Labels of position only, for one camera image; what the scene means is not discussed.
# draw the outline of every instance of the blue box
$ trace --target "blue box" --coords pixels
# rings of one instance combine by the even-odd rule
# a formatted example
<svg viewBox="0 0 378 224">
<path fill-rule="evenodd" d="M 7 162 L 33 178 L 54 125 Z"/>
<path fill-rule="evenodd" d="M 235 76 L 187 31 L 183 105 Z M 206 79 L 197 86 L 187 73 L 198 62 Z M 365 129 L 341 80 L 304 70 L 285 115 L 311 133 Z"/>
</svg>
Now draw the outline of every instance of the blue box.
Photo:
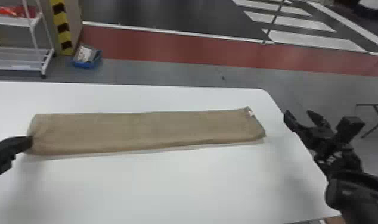
<svg viewBox="0 0 378 224">
<path fill-rule="evenodd" d="M 72 59 L 72 64 L 75 67 L 80 67 L 84 69 L 93 69 L 94 67 L 98 66 L 98 63 L 100 63 L 102 54 L 103 54 L 103 51 L 98 51 L 93 61 L 90 61 L 90 62 L 74 61 Z"/>
</svg>

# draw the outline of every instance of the floor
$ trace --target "floor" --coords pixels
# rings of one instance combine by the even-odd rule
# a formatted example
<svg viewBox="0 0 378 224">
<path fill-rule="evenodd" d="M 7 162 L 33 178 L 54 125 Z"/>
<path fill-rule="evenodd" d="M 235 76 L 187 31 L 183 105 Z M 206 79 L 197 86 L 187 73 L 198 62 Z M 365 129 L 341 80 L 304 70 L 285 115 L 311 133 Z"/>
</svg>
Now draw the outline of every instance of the floor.
<svg viewBox="0 0 378 224">
<path fill-rule="evenodd" d="M 321 113 L 333 125 L 342 116 L 358 115 L 367 123 L 362 132 L 378 123 L 372 109 L 355 108 L 359 103 L 378 103 L 378 77 L 114 59 L 103 60 L 94 70 L 82 70 L 72 67 L 69 57 L 55 58 L 48 76 L 41 79 L 37 72 L 0 71 L 0 80 L 29 82 L 261 88 L 282 111 L 290 110 L 308 125 L 306 110 Z M 365 170 L 378 175 L 378 130 L 352 143 Z"/>
<path fill-rule="evenodd" d="M 289 45 L 378 52 L 378 32 L 352 13 L 314 1 L 285 0 L 106 0 L 82 2 L 87 24 L 173 30 Z M 277 19 L 273 26 L 274 16 Z"/>
</svg>

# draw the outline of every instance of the crosswalk stripes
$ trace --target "crosswalk stripes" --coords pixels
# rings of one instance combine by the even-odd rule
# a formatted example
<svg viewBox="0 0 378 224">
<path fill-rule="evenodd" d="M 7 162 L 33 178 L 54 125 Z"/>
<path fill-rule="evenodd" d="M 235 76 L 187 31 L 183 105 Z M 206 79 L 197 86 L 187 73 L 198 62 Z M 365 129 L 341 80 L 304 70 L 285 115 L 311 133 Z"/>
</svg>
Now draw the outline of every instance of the crosswalk stripes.
<svg viewBox="0 0 378 224">
<path fill-rule="evenodd" d="M 254 13 L 250 11 L 245 11 L 247 16 L 249 16 L 253 21 L 262 22 L 262 23 L 271 23 L 274 15 L 263 14 L 263 13 Z M 284 26 L 296 26 L 306 29 L 315 29 L 315 30 L 325 30 L 328 32 L 336 32 L 331 27 L 327 26 L 325 23 L 313 20 L 303 20 L 299 18 L 290 18 L 285 16 L 277 17 L 275 21 L 276 24 Z"/>
<path fill-rule="evenodd" d="M 271 3 L 265 3 L 261 1 L 250 1 L 250 0 L 233 0 L 239 6 L 245 6 L 246 9 L 243 12 L 254 22 L 262 23 L 262 24 L 271 24 L 275 12 L 279 8 L 280 0 L 269 0 Z M 250 8 L 254 8 L 255 11 L 257 9 L 262 10 L 274 10 L 271 14 L 265 13 L 257 13 L 255 11 L 250 11 Z M 283 6 L 281 9 L 284 13 L 292 13 L 292 14 L 301 14 L 301 15 L 310 15 L 308 12 L 301 8 L 297 8 L 295 4 L 292 4 L 291 7 Z M 288 32 L 287 29 L 284 30 L 276 30 L 272 29 L 269 33 L 269 38 L 278 43 L 285 43 L 290 45 L 301 45 L 301 46 L 311 46 L 317 48 L 328 48 L 328 49 L 339 49 L 345 51 L 357 51 L 357 52 L 366 52 L 365 49 L 355 44 L 353 41 L 349 39 L 342 39 L 342 38 L 333 38 L 331 36 L 320 36 L 315 35 L 319 34 L 316 32 L 312 32 L 310 34 L 299 33 L 299 28 L 306 29 L 306 30 L 316 30 L 316 31 L 324 31 L 325 33 L 336 33 L 336 30 L 332 29 L 330 26 L 322 23 L 320 21 L 315 21 L 310 15 L 310 19 L 299 19 L 299 18 L 291 18 L 287 16 L 279 15 L 274 24 L 285 26 L 285 27 L 292 27 L 290 29 L 291 32 Z"/>
<path fill-rule="evenodd" d="M 272 30 L 269 37 L 278 43 L 286 43 L 301 46 L 313 46 L 317 48 L 329 48 L 345 51 L 366 52 L 363 48 L 347 39 L 330 38 L 324 36 L 306 35 Z"/>
<path fill-rule="evenodd" d="M 277 11 L 279 8 L 279 4 L 270 4 L 270 3 L 250 1 L 250 0 L 233 0 L 233 1 L 237 5 L 246 6 L 250 8 L 261 8 L 263 10 Z M 293 13 L 293 14 L 311 16 L 310 13 L 306 12 L 305 10 L 301 8 L 296 8 L 296 7 L 283 6 L 281 11 L 284 13 Z"/>
</svg>

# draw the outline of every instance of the black table leg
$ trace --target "black table leg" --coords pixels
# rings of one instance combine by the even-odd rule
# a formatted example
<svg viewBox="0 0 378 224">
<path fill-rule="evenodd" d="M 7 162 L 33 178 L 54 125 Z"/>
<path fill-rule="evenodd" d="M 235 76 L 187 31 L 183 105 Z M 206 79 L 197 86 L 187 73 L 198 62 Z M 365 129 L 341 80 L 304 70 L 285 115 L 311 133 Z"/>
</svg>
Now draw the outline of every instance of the black table leg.
<svg viewBox="0 0 378 224">
<path fill-rule="evenodd" d="M 371 134 L 372 132 L 374 132 L 376 129 L 378 128 L 378 125 L 375 125 L 375 127 L 373 127 L 371 130 L 369 130 L 367 133 L 365 133 L 364 135 L 362 135 L 361 138 L 365 138 L 367 137 L 367 135 Z"/>
<path fill-rule="evenodd" d="M 377 115 L 378 115 L 378 104 L 358 104 L 356 105 L 356 107 L 359 107 L 359 106 L 368 106 L 368 107 L 373 107 L 374 110 L 376 111 Z M 362 135 L 361 138 L 365 138 L 367 137 L 367 135 L 371 134 L 372 132 L 374 132 L 376 129 L 378 128 L 378 124 L 375 125 L 371 130 L 369 130 L 367 133 L 365 133 L 364 135 Z"/>
</svg>

